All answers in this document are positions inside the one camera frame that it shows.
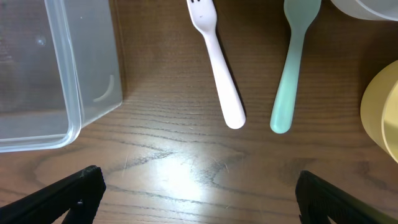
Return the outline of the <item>yellow plastic bowl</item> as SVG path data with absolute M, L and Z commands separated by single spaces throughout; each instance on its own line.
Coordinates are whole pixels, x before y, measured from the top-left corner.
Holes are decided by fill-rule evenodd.
M 397 62 L 383 68 L 369 83 L 360 106 L 368 136 L 397 160 Z

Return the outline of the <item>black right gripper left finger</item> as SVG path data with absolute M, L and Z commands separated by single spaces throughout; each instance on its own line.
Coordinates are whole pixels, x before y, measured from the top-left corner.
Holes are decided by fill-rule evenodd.
M 18 201 L 1 207 L 1 224 L 92 223 L 106 191 L 98 166 L 88 166 Z

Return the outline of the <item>grey plastic bowl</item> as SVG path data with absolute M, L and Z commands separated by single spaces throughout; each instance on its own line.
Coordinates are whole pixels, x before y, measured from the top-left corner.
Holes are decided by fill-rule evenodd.
M 397 21 L 397 0 L 331 0 L 343 13 L 370 21 Z

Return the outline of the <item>clear plastic container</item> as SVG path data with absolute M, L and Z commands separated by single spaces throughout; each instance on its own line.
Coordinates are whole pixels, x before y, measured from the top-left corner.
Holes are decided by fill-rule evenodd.
M 121 105 L 108 0 L 1 1 L 1 151 L 56 149 Z

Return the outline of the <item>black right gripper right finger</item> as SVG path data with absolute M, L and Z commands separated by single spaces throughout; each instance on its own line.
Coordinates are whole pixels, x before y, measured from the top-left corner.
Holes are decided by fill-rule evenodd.
M 397 224 L 397 220 L 303 170 L 295 195 L 302 224 Z

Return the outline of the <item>white plastic fork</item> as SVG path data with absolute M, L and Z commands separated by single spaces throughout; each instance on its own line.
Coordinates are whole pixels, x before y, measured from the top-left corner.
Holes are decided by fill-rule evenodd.
M 192 24 L 206 44 L 224 121 L 231 129 L 242 128 L 246 116 L 217 38 L 215 5 L 212 0 L 187 0 L 187 6 Z

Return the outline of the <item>mint green plastic spoon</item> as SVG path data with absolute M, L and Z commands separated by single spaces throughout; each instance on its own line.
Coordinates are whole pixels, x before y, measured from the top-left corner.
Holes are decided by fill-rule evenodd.
M 284 1 L 284 14 L 291 33 L 270 121 L 271 130 L 277 134 L 286 133 L 292 125 L 305 34 L 319 13 L 321 2 L 321 0 Z

